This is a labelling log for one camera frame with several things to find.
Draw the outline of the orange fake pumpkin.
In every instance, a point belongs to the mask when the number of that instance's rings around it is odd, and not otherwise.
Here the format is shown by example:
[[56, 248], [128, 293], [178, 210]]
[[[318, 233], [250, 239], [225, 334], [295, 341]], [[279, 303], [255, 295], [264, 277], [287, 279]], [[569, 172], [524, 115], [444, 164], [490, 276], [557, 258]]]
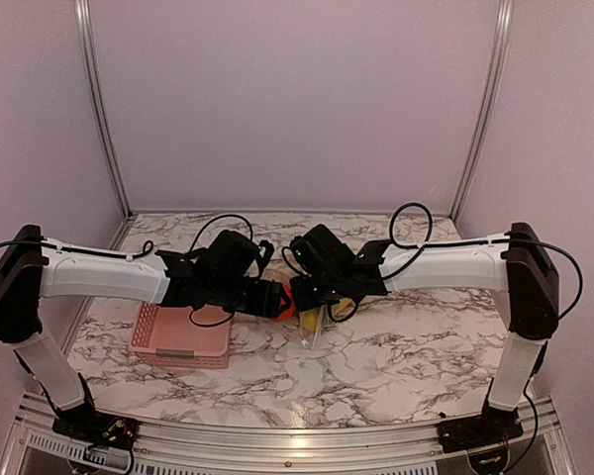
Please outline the orange fake pumpkin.
[[283, 294], [279, 297], [279, 313], [275, 320], [277, 322], [284, 322], [293, 318], [297, 311], [295, 307], [295, 301], [293, 296], [291, 295], [290, 290], [286, 290]]

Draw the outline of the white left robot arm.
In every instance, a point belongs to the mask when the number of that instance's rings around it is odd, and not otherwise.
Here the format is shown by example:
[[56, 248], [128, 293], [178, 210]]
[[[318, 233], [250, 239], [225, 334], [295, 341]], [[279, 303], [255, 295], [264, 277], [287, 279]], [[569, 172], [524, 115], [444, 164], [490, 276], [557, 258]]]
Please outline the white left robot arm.
[[[274, 253], [225, 231], [207, 248], [179, 252], [146, 241], [140, 251], [80, 247], [44, 237], [25, 225], [0, 242], [0, 342], [38, 382], [54, 412], [54, 428], [84, 440], [131, 436], [134, 422], [98, 411], [84, 377], [57, 345], [62, 311], [76, 322], [79, 303], [112, 298], [199, 311], [217, 307], [232, 319], [245, 314], [277, 319], [291, 307], [286, 286], [262, 273]], [[50, 318], [42, 317], [44, 310]]]

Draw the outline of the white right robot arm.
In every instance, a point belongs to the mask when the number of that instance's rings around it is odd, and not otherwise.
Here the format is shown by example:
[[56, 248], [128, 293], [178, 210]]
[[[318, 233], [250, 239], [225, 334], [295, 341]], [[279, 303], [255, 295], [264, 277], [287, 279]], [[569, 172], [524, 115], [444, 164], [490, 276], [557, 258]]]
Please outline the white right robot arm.
[[283, 247], [303, 331], [333, 427], [436, 417], [456, 452], [522, 436], [518, 407], [572, 310], [559, 301], [564, 250], [525, 223], [488, 237], [445, 237], [428, 208], [418, 230], [318, 224]]

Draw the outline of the clear zip top bag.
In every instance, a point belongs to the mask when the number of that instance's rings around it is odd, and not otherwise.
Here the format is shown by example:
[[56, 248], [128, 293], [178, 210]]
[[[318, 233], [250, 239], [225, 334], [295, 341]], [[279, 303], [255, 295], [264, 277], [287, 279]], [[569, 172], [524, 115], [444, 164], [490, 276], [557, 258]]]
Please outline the clear zip top bag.
[[308, 277], [290, 276], [279, 270], [267, 269], [263, 271], [262, 279], [281, 287], [277, 297], [280, 312], [270, 320], [296, 325], [306, 347], [314, 348], [327, 327], [340, 324], [356, 313], [355, 301], [337, 294], [332, 299], [322, 296], [320, 288]]

